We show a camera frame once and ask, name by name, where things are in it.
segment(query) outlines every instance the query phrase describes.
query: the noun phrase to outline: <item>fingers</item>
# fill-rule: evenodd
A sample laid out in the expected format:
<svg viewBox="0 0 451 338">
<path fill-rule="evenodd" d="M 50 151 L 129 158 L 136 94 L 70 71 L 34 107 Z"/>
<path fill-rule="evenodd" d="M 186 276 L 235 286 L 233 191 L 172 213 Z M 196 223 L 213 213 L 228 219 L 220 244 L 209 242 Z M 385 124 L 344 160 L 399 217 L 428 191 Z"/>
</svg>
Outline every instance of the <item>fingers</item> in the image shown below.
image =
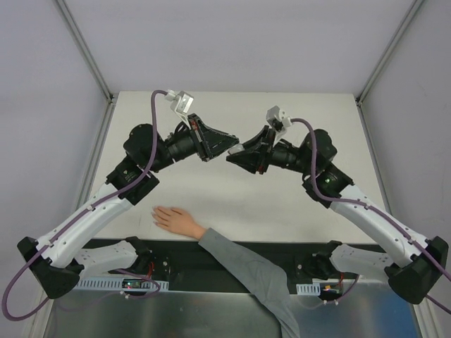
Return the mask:
<svg viewBox="0 0 451 338">
<path fill-rule="evenodd" d="M 175 215 L 175 213 L 171 209 L 167 209 L 162 206 L 154 208 L 154 212 L 164 220 L 169 220 L 172 215 Z"/>
<path fill-rule="evenodd" d="M 169 227 L 166 226 L 166 225 L 164 225 L 164 224 L 161 224 L 161 223 L 158 223 L 158 222 L 154 222 L 154 224 L 155 224 L 157 227 L 160 227 L 161 229 L 164 229 L 164 230 L 166 230 L 166 231 L 171 232 L 171 229 L 169 229 Z"/>
<path fill-rule="evenodd" d="M 152 213 L 153 218 L 155 218 L 155 220 L 162 224 L 165 225 L 166 227 L 169 226 L 169 220 L 165 220 L 164 218 L 160 217 L 159 215 L 157 215 L 156 213 Z"/>
<path fill-rule="evenodd" d="M 187 211 L 186 211 L 186 210 L 183 210 L 183 209 L 180 209 L 180 208 L 171 208 L 171 210 L 174 211 L 174 212 L 176 212 L 176 213 L 179 213 L 179 214 L 181 214 L 181 215 L 187 214 Z"/>
</svg>

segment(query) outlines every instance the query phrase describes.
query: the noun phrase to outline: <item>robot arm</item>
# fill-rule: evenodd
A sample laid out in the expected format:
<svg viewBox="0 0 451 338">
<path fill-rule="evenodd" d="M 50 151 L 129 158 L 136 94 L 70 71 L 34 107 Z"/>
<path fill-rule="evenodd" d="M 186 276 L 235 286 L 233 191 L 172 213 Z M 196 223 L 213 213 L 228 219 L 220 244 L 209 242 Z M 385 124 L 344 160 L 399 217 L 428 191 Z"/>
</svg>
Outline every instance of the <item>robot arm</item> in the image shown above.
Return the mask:
<svg viewBox="0 0 451 338">
<path fill-rule="evenodd" d="M 393 291 L 410 303 L 420 303 L 441 276 L 441 272 L 425 257 L 418 247 L 446 265 L 448 245 L 440 237 L 427 239 L 378 208 L 352 179 L 332 164 L 337 149 L 325 130 L 315 130 L 316 167 L 315 180 L 323 199 L 312 184 L 312 140 L 308 134 L 299 147 L 280 136 L 292 124 L 292 119 L 279 107 L 268 111 L 270 126 L 254 138 L 229 150 L 227 161 L 250 173 L 264 174 L 270 165 L 302 174 L 307 194 L 326 208 L 346 217 L 370 236 L 386 253 L 360 250 L 340 242 L 330 242 L 328 250 L 317 253 L 302 264 L 311 277 L 328 279 L 340 272 L 356 273 L 388 282 Z M 359 204 L 347 203 L 358 201 Z M 386 218 L 395 221 L 411 239 L 407 239 Z"/>
<path fill-rule="evenodd" d="M 207 162 L 239 142 L 233 135 L 206 126 L 197 115 L 188 115 L 187 110 L 193 100 L 189 94 L 170 91 L 166 98 L 173 102 L 171 108 L 182 122 L 166 140 L 159 134 L 156 136 L 156 156 L 151 171 L 157 173 L 193 154 L 198 154 Z M 154 174 L 148 172 L 134 187 L 108 199 L 143 173 L 149 162 L 153 137 L 152 125 L 133 128 L 124 143 L 126 157 L 106 177 L 106 182 L 91 199 L 54 230 L 38 239 L 26 237 L 18 243 L 18 249 L 26 261 L 47 246 L 30 269 L 50 299 L 69 292 L 80 278 L 118 268 L 138 271 L 149 266 L 151 254 L 136 237 L 98 249 L 82 247 L 111 220 L 131 209 L 159 184 Z M 51 241 L 55 234 L 73 221 L 65 232 Z"/>
</svg>

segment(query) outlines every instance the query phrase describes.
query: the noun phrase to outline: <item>metal frame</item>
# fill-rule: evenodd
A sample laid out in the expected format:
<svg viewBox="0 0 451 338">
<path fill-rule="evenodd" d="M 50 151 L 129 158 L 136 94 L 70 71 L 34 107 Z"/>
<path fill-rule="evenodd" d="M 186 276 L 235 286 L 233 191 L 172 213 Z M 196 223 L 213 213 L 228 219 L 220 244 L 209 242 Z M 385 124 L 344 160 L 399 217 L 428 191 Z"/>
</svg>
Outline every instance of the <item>metal frame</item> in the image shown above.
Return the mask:
<svg viewBox="0 0 451 338">
<path fill-rule="evenodd" d="M 418 15 L 420 8 L 424 5 L 426 0 L 414 0 L 405 14 L 404 18 L 402 19 L 400 25 L 396 29 L 395 34 L 393 35 L 390 42 L 388 42 L 387 47 L 385 48 L 385 51 L 383 51 L 381 58 L 376 64 L 376 67 L 374 68 L 373 72 L 369 76 L 368 80 L 366 81 L 366 84 L 364 85 L 364 88 L 361 92 L 361 94 L 357 97 L 357 103 L 359 105 L 362 104 L 362 102 L 365 100 L 365 98 L 368 96 L 368 93 L 370 92 L 371 88 L 373 87 L 375 81 L 381 74 L 382 70 L 384 70 L 385 66 L 388 64 L 388 61 L 390 60 L 390 57 L 392 56 L 393 52 L 396 50 L 396 47 L 399 45 L 401 38 L 404 36 L 405 32 L 410 27 L 410 24 L 415 19 L 415 17 Z"/>
<path fill-rule="evenodd" d="M 445 338 L 430 301 L 425 299 L 421 304 L 414 305 L 414 313 L 423 338 Z"/>
<path fill-rule="evenodd" d="M 362 108 L 359 104 L 357 104 L 357 110 L 359 111 L 360 122 L 362 124 L 362 128 L 364 130 L 366 143 L 368 145 L 369 153 L 371 156 L 371 160 L 373 161 L 374 171 L 376 172 L 376 178 L 379 183 L 379 189 L 381 190 L 383 205 L 385 210 L 391 214 L 390 204 L 388 203 L 387 191 L 385 190 L 385 185 L 383 184 L 382 176 L 381 176 L 381 167 L 379 166 L 379 162 L 376 156 L 376 152 L 374 151 L 373 140 L 371 138 L 371 133 L 369 132 L 368 125 L 365 121 L 365 116 L 363 114 Z"/>
<path fill-rule="evenodd" d="M 44 290 L 40 289 L 39 294 L 35 299 L 35 304 L 33 308 L 41 304 L 47 298 Z M 47 304 L 38 311 L 34 316 L 29 318 L 24 325 L 23 335 L 21 337 L 28 338 L 42 338 L 45 333 L 47 323 L 49 322 L 51 308 L 54 301 L 50 300 Z"/>
<path fill-rule="evenodd" d="M 56 8 L 58 9 L 64 23 L 67 25 L 68 31 L 75 42 L 75 45 L 78 48 L 78 51 L 81 53 L 83 59 L 86 62 L 89 71 L 94 76 L 94 79 L 97 82 L 102 94 L 105 98 L 110 101 L 113 98 L 113 95 L 108 88 L 108 85 L 105 82 L 104 77 L 102 76 L 99 67 L 97 66 L 94 57 L 89 50 L 89 47 L 86 44 L 85 38 L 83 37 L 80 28 L 78 28 L 75 19 L 73 18 L 72 13 L 69 10 L 69 7 L 65 0 L 54 0 Z"/>
<path fill-rule="evenodd" d="M 104 116 L 102 118 L 100 128 L 97 131 L 97 136 L 94 142 L 94 146 L 91 150 L 89 156 L 89 163 L 86 172 L 82 179 L 80 193 L 78 194 L 78 199 L 75 203 L 74 210 L 77 210 L 81 205 L 88 200 L 89 194 L 91 193 L 92 184 L 94 182 L 94 177 L 96 175 L 97 166 L 100 162 L 101 152 L 105 145 L 106 135 L 108 134 L 108 129 L 113 118 L 114 108 L 116 107 L 117 97 L 114 96 L 108 106 L 106 107 Z"/>
</svg>

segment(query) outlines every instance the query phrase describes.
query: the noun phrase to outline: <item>human hand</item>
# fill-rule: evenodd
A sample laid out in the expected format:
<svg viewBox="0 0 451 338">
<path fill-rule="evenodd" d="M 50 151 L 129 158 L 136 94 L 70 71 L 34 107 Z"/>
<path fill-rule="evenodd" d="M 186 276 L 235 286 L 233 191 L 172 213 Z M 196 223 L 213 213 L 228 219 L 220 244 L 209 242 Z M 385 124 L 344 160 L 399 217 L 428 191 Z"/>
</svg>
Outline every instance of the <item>human hand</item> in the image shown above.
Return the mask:
<svg viewBox="0 0 451 338">
<path fill-rule="evenodd" d="M 157 227 L 173 234 L 182 234 L 199 241 L 206 232 L 206 229 L 197 224 L 190 213 L 183 209 L 157 206 L 152 216 Z"/>
</svg>

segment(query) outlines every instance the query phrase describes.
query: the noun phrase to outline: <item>white wall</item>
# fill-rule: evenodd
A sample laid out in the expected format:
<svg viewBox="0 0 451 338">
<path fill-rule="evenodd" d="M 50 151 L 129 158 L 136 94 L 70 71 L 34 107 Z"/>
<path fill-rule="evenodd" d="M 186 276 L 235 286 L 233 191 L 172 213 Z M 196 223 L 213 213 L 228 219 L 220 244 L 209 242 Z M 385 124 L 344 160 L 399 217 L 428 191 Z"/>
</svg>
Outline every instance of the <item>white wall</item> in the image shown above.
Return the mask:
<svg viewBox="0 0 451 338">
<path fill-rule="evenodd" d="M 363 108 L 393 213 L 451 243 L 451 2 L 426 2 Z M 451 307 L 449 288 L 432 294 Z"/>
<path fill-rule="evenodd" d="M 73 207 L 106 102 L 52 1 L 0 5 L 0 292 L 23 264 L 16 248 Z M 9 305 L 30 310 L 30 273 Z M 0 315 L 0 337 L 22 337 L 24 322 Z"/>
<path fill-rule="evenodd" d="M 114 92 L 353 93 L 412 0 L 68 0 Z"/>
</svg>

